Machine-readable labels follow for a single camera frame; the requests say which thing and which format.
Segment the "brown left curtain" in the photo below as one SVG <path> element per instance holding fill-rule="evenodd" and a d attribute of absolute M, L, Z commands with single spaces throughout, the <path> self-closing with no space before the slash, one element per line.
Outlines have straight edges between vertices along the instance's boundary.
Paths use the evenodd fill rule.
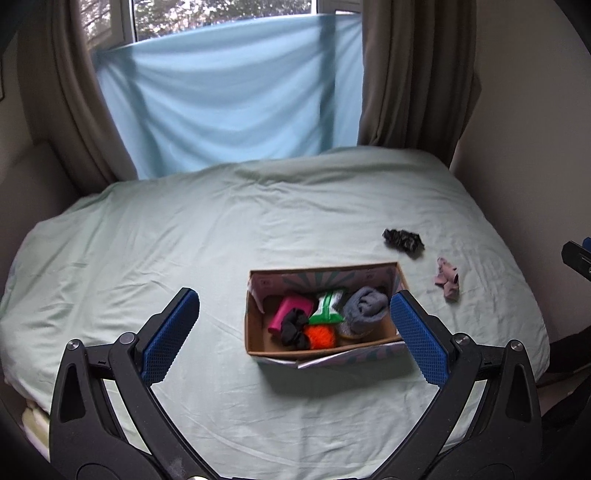
<path fill-rule="evenodd" d="M 29 132 L 79 190 L 138 178 L 86 49 L 77 1 L 37 1 L 18 32 L 17 72 Z"/>

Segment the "window with white frame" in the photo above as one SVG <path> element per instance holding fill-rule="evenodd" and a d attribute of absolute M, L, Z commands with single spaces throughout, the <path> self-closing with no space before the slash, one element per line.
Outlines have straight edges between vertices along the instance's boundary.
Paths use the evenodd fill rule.
<path fill-rule="evenodd" d="M 90 50 L 105 50 L 209 25 L 287 15 L 356 14 L 360 1 L 311 0 L 80 0 Z"/>

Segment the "light blue hanging cloth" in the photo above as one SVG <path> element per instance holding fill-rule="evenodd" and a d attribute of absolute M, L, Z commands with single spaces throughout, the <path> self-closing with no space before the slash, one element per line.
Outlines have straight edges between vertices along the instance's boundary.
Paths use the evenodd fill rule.
<path fill-rule="evenodd" d="M 294 15 L 149 39 L 94 57 L 142 179 L 356 144 L 362 21 Z"/>

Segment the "brown curtain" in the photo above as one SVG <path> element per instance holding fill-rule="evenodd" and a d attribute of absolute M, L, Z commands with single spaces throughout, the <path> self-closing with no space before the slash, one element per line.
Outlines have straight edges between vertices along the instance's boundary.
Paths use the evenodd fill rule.
<path fill-rule="evenodd" d="M 358 142 L 449 166 L 481 92 L 474 1 L 365 1 Z"/>
<path fill-rule="evenodd" d="M 18 32 L 17 72 L 29 132 L 79 190 L 138 178 L 86 49 L 77 1 L 37 1 Z"/>

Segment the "dusty pink cloth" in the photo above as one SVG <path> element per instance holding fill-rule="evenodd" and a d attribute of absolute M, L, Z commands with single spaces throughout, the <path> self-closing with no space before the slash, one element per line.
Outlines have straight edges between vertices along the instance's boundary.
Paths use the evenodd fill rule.
<path fill-rule="evenodd" d="M 443 289 L 444 297 L 447 301 L 458 301 L 460 297 L 458 268 L 443 257 L 437 259 L 437 265 L 438 274 L 434 279 L 435 285 Z"/>

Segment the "black scrunchie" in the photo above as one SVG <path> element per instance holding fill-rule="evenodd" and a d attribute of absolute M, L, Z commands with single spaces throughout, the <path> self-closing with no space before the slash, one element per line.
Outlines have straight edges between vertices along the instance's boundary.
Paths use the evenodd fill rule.
<path fill-rule="evenodd" d="M 308 316 L 301 310 L 291 310 L 280 326 L 280 342 L 284 347 L 294 350 L 308 350 L 308 338 L 304 327 L 308 325 Z"/>

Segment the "brown cardboard box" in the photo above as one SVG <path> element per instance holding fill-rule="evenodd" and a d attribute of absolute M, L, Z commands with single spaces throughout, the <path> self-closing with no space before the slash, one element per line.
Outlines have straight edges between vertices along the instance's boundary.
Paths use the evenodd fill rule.
<path fill-rule="evenodd" d="M 252 270 L 245 351 L 297 369 L 388 358 L 405 347 L 390 300 L 406 288 L 396 262 Z"/>

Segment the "pink zip pouch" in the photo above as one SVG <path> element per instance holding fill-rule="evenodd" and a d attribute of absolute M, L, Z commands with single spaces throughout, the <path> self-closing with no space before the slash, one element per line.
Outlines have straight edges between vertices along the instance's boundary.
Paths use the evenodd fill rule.
<path fill-rule="evenodd" d="M 312 308 L 315 307 L 315 302 L 311 298 L 304 297 L 300 294 L 290 293 L 283 296 L 280 300 L 280 305 L 273 314 L 270 320 L 269 326 L 267 326 L 267 332 L 273 336 L 280 335 L 280 326 L 283 323 L 283 319 L 290 313 L 291 310 L 301 310 L 305 315 L 310 316 Z"/>

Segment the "black patterned cloth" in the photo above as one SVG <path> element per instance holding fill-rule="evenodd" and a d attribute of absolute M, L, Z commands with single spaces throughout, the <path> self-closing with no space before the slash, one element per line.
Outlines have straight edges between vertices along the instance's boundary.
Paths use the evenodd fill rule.
<path fill-rule="evenodd" d="M 404 229 L 385 229 L 382 236 L 388 247 L 409 255 L 415 255 L 425 248 L 419 234 Z"/>

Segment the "yellow rimmed silver scrubber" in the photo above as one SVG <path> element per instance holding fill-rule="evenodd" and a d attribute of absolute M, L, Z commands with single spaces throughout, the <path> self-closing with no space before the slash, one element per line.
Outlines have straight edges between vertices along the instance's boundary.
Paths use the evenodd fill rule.
<path fill-rule="evenodd" d="M 335 325 L 335 332 L 341 337 L 342 339 L 348 341 L 360 341 L 363 338 L 369 336 L 375 328 L 373 326 L 370 327 L 363 327 L 362 330 L 356 332 L 353 330 L 352 326 L 349 323 L 342 322 Z"/>

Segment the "grey sock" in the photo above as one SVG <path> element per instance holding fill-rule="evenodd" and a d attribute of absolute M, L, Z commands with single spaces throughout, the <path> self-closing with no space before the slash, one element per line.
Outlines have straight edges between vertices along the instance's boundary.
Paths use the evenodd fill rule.
<path fill-rule="evenodd" d="M 365 286 L 356 291 L 342 307 L 344 322 L 359 332 L 363 327 L 378 324 L 388 313 L 389 297 L 379 290 Z"/>

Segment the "orange fluffy ball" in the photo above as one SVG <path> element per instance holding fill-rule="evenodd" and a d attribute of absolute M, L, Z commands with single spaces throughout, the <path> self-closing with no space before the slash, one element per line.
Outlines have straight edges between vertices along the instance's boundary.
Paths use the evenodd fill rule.
<path fill-rule="evenodd" d="M 338 344 L 335 328 L 330 324 L 307 325 L 304 327 L 304 335 L 308 338 L 308 347 L 311 350 L 332 349 Z"/>

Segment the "green snack packet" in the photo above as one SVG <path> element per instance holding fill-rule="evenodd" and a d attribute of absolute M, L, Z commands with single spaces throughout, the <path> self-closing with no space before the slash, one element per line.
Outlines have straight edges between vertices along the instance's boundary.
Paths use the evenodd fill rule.
<path fill-rule="evenodd" d="M 344 318 L 341 313 L 341 305 L 345 294 L 344 289 L 336 289 L 318 296 L 317 309 L 308 316 L 308 323 L 310 325 L 342 323 Z"/>

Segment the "brown right curtain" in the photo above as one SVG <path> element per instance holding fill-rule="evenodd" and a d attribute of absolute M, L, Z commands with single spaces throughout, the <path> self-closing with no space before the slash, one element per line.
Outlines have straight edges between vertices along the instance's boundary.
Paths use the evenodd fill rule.
<path fill-rule="evenodd" d="M 449 166 L 481 92 L 474 1 L 365 1 L 358 142 Z"/>

